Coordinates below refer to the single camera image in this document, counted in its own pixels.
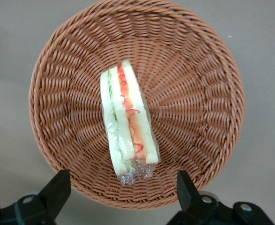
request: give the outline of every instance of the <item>brown wicker basket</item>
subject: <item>brown wicker basket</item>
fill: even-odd
[[[154,176],[122,187],[102,119],[102,71],[130,60],[149,105],[161,163]],[[164,0],[104,0],[58,27],[30,86],[37,144],[72,187],[122,209],[177,202],[176,174],[201,189],[222,169],[238,139],[244,93],[226,44],[193,12]]]

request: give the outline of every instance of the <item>gray backdrop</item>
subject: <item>gray backdrop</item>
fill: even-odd
[[[204,18],[239,66],[246,96],[242,134],[227,165],[205,188],[232,206],[258,204],[275,222],[275,0],[173,0]],[[28,113],[33,67],[55,28],[95,0],[0,0],[0,203],[40,190],[54,175],[35,143]],[[178,204],[127,211],[73,191],[59,225],[165,224]]]

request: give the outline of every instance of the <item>black clamp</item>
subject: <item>black clamp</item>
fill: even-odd
[[[38,195],[28,195],[0,209],[0,225],[55,225],[71,194],[69,170],[61,170]]]
[[[177,195],[182,211],[167,225],[274,225],[255,204],[237,202],[231,209],[209,195],[200,195],[186,171],[178,171]]]

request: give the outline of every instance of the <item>gray surface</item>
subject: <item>gray surface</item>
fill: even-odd
[[[275,0],[174,0],[204,18],[225,40],[246,94],[242,135],[230,161],[205,188],[231,206],[258,204],[275,222]],[[40,190],[54,175],[35,143],[28,113],[33,66],[55,28],[94,0],[0,1],[0,203]],[[165,224],[179,205],[124,211],[75,191],[59,225]]]

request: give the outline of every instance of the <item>plastic wrap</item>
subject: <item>plastic wrap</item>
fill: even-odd
[[[149,109],[129,61],[101,74],[103,119],[114,171],[125,184],[151,177],[160,161]]]

